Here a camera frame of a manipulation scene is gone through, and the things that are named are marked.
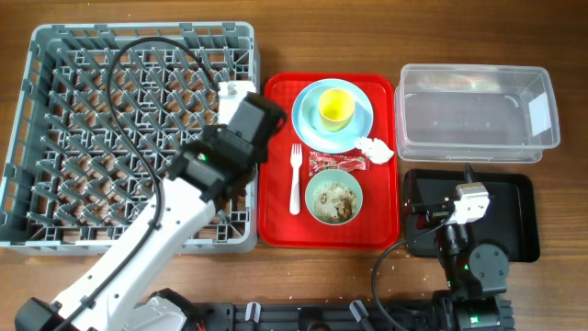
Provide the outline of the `white plastic fork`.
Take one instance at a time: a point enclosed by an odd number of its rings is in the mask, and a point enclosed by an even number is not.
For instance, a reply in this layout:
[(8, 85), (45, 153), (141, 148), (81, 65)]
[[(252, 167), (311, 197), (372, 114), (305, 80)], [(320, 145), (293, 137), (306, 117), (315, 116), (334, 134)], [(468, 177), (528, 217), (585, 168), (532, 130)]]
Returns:
[(289, 197), (289, 212), (292, 215), (300, 213), (300, 167), (302, 165), (302, 148), (300, 143), (293, 143), (290, 154), (292, 180)]

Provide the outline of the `white napkin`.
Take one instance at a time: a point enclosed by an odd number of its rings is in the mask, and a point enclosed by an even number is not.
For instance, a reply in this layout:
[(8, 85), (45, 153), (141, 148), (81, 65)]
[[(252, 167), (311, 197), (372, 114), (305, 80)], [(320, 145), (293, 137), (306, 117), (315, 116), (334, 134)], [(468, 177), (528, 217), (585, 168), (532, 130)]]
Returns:
[(372, 163), (383, 165), (389, 162), (394, 152), (378, 138), (360, 137), (354, 142), (355, 148), (366, 156)]

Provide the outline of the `rice and food scraps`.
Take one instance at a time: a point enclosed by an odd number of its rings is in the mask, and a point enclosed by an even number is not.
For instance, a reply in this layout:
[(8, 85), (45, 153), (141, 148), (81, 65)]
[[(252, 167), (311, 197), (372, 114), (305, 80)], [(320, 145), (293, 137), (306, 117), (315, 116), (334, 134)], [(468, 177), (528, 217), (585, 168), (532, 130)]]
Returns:
[(312, 213), (323, 223), (345, 223), (356, 213), (357, 195), (349, 187), (326, 182), (315, 189)]

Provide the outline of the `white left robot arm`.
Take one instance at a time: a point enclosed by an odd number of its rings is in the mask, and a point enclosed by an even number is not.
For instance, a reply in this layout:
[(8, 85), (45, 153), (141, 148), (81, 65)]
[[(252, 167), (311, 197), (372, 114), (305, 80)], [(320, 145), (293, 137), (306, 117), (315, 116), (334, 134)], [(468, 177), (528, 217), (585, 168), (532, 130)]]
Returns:
[(51, 303), (30, 298), (17, 330), (121, 330), (146, 288), (186, 240), (209, 225), (253, 180), (268, 143), (287, 121), (277, 103), (254, 92), (233, 94), (224, 83), (226, 123), (207, 125), (181, 147), (148, 205), (82, 278)]

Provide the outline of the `red snack wrapper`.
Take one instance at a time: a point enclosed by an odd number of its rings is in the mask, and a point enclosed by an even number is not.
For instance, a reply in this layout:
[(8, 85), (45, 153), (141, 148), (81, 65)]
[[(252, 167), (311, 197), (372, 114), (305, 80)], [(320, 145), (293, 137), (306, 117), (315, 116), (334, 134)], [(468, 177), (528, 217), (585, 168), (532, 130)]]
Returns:
[(364, 156), (346, 156), (341, 154), (326, 154), (310, 152), (309, 176), (313, 177), (324, 170), (341, 170), (346, 173), (352, 171), (369, 170), (371, 163)]

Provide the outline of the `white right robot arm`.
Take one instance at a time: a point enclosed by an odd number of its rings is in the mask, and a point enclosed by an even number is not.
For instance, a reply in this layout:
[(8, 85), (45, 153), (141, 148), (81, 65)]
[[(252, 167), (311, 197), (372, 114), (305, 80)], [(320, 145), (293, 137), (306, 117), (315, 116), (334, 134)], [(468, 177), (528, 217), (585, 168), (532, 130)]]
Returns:
[(478, 243), (470, 226), (483, 218), (490, 195), (480, 182), (456, 186), (453, 199), (425, 204), (415, 183), (409, 185), (405, 214), (416, 216), (421, 231), (409, 241), (435, 236), (437, 259), (448, 282), (433, 295), (433, 314), (441, 330), (507, 330), (498, 295), (506, 292), (509, 261), (497, 245)]

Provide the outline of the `mint green food bowl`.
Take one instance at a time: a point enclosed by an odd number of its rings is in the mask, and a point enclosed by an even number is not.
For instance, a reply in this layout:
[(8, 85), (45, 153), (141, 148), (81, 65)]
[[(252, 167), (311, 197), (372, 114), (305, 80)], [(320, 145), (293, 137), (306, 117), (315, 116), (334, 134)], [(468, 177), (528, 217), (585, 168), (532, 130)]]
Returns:
[(363, 191), (349, 173), (337, 169), (314, 175), (304, 194), (305, 205), (319, 223), (342, 226), (352, 222), (360, 213)]

